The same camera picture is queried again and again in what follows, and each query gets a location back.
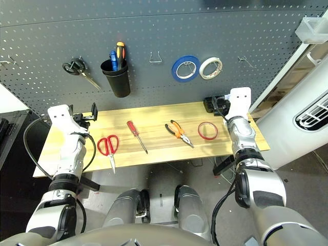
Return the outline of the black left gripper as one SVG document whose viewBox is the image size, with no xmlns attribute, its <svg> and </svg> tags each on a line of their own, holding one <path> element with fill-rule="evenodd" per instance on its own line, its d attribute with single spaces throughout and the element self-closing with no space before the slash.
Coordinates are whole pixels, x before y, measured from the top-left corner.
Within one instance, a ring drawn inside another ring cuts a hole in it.
<svg viewBox="0 0 328 246">
<path fill-rule="evenodd" d="M 80 127 L 88 129 L 90 126 L 89 121 L 97 120 L 98 109 L 97 109 L 96 103 L 92 104 L 91 112 L 92 112 L 91 116 L 83 116 L 82 113 L 74 114 L 73 119 Z"/>
</svg>

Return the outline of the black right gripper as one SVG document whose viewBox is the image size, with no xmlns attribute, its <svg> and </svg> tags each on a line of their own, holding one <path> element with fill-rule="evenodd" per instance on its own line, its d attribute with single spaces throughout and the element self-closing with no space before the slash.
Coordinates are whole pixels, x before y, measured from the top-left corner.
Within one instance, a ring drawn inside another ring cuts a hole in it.
<svg viewBox="0 0 328 246">
<path fill-rule="evenodd" d="M 211 102 L 215 116 L 226 116 L 228 114 L 231 105 L 228 96 L 212 96 Z"/>
</svg>

